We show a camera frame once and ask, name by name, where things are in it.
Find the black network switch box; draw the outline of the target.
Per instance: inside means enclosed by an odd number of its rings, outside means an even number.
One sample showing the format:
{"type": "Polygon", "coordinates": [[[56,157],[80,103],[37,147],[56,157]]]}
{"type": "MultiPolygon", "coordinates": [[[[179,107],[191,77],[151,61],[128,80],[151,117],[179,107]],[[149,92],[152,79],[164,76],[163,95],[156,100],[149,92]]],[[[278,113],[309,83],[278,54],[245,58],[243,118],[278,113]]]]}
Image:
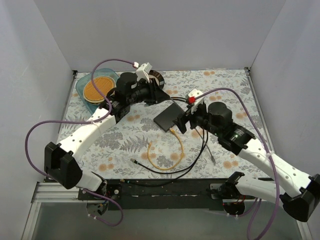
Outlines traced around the black network switch box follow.
{"type": "Polygon", "coordinates": [[[153,121],[166,133],[175,125],[174,120],[183,113],[184,111],[179,105],[172,103],[165,110],[159,113],[153,121]]]}

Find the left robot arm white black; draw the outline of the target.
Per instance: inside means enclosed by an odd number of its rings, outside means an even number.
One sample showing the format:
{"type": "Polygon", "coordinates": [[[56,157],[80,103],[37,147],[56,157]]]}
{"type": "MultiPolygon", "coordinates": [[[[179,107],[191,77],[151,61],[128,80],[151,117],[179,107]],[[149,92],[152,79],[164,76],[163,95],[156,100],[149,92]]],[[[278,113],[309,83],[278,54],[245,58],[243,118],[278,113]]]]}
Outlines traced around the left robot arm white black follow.
{"type": "Polygon", "coordinates": [[[108,129],[125,117],[130,107],[144,102],[148,106],[167,101],[170,96],[164,92],[163,76],[152,70],[149,79],[139,78],[136,73],[123,72],[106,97],[89,119],[72,135],[59,143],[50,142],[44,150],[44,171],[67,190],[73,187],[85,188],[95,200],[106,196],[102,177],[83,171],[77,160],[108,129]]]}

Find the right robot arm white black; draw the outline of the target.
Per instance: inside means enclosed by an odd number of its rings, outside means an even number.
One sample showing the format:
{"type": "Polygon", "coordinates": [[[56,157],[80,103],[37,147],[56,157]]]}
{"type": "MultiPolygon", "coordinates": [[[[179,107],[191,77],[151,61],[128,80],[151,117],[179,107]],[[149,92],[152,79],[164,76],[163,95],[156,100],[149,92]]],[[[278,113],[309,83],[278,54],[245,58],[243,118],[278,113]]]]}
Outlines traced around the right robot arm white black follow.
{"type": "Polygon", "coordinates": [[[173,121],[181,133],[186,124],[201,127],[217,137],[218,143],[234,155],[252,163],[274,182],[267,182],[236,171],[214,194],[224,199],[241,195],[260,198],[282,207],[300,222],[307,222],[320,202],[320,176],[298,170],[274,153],[269,153],[255,135],[233,121],[233,114],[222,102],[199,103],[173,121]]]}

